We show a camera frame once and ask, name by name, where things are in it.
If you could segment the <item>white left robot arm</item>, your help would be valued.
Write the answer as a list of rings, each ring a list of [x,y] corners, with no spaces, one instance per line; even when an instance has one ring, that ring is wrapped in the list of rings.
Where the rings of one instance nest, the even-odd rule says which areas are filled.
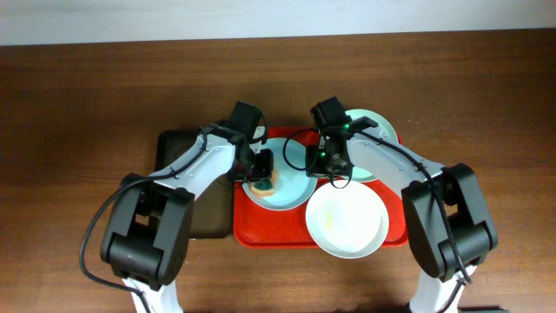
[[[179,312],[175,279],[187,255],[195,201],[217,178],[267,178],[268,127],[213,123],[175,161],[148,176],[129,174],[105,202],[113,208],[101,259],[122,279],[139,312]]]

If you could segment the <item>green and yellow sponge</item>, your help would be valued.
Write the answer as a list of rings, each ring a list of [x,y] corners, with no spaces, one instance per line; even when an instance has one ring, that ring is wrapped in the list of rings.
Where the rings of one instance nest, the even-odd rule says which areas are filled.
[[[272,196],[275,193],[278,180],[279,172],[273,170],[270,178],[251,183],[250,190],[259,197]]]

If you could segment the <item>light blue plate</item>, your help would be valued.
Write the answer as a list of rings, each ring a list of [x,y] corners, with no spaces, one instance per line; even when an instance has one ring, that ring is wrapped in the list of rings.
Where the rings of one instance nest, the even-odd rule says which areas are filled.
[[[317,179],[308,177],[304,171],[291,168],[284,160],[282,151],[286,142],[284,137],[268,139],[262,149],[273,152],[273,174],[271,194],[262,195],[254,191],[254,184],[244,183],[243,190],[248,198],[267,210],[284,211],[294,209],[305,203],[313,194]]]

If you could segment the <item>white plate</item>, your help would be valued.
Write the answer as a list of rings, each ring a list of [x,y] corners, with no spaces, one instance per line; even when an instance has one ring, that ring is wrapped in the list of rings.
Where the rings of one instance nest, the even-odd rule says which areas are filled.
[[[313,241],[344,259],[373,254],[389,231],[387,208],[378,194],[362,183],[343,189],[326,183],[309,198],[305,221]]]

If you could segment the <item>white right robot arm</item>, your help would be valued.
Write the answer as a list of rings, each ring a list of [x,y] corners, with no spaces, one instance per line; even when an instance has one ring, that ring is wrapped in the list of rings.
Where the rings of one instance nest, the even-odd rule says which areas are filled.
[[[354,167],[374,174],[402,201],[410,250],[421,268],[408,312],[456,312],[471,275],[499,237],[473,170],[423,158],[381,137],[368,117],[317,117],[308,175],[334,179]]]

